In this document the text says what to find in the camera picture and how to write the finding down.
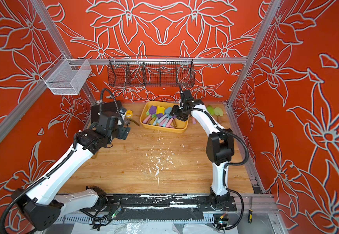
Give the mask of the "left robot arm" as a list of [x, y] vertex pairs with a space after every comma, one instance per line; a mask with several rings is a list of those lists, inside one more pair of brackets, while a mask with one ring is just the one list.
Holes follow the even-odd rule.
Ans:
[[83, 192], [60, 195], [62, 186], [86, 161], [101, 148], [112, 146], [114, 139], [125, 140], [130, 132], [124, 120], [127, 110], [114, 100], [116, 110], [103, 111], [99, 104], [98, 121], [89, 128], [74, 135], [73, 143], [67, 152], [39, 179], [26, 189], [17, 189], [11, 196], [12, 202], [0, 218], [0, 233], [6, 234], [6, 219], [14, 206], [33, 226], [31, 233], [43, 231], [52, 226], [64, 215], [87, 208], [107, 204], [106, 193], [98, 187], [90, 187]]

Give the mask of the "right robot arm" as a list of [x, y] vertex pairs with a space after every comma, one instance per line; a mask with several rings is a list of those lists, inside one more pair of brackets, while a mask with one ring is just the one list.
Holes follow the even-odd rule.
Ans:
[[[224, 128], [219, 124], [212, 114], [207, 110], [203, 101], [195, 99], [190, 90], [180, 88], [179, 104], [172, 107], [170, 113], [180, 121], [187, 121], [191, 116], [200, 123], [207, 135], [206, 155], [212, 163], [212, 184], [210, 187], [211, 207], [215, 210], [223, 210], [230, 202], [230, 194], [236, 194], [241, 201], [241, 211], [238, 219], [233, 224], [222, 224], [217, 222], [213, 225], [218, 231], [232, 230], [241, 222], [245, 204], [240, 193], [228, 187], [228, 170], [230, 166], [242, 166], [247, 163], [249, 150], [244, 140], [233, 133], [231, 129]], [[231, 162], [234, 155], [234, 141], [241, 143], [245, 157], [240, 162]]]

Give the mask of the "pale green shovel wooden handle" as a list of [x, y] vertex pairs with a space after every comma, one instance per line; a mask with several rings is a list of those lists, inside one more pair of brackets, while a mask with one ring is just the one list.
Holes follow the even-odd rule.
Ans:
[[214, 114], [215, 114], [215, 116], [217, 117], [217, 121], [218, 121], [219, 123], [221, 123], [221, 122], [222, 122], [222, 117], [223, 117], [223, 115], [224, 115], [224, 112], [223, 112], [222, 108], [220, 108], [220, 107], [215, 107], [215, 108], [214, 108]]

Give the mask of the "light blue shovel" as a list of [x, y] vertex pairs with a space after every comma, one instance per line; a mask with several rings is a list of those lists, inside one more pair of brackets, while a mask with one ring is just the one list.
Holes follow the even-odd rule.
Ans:
[[171, 107], [168, 107], [165, 110], [165, 114], [158, 120], [158, 126], [160, 127], [166, 127], [166, 124], [168, 123], [169, 119], [170, 119], [170, 113], [172, 111]]

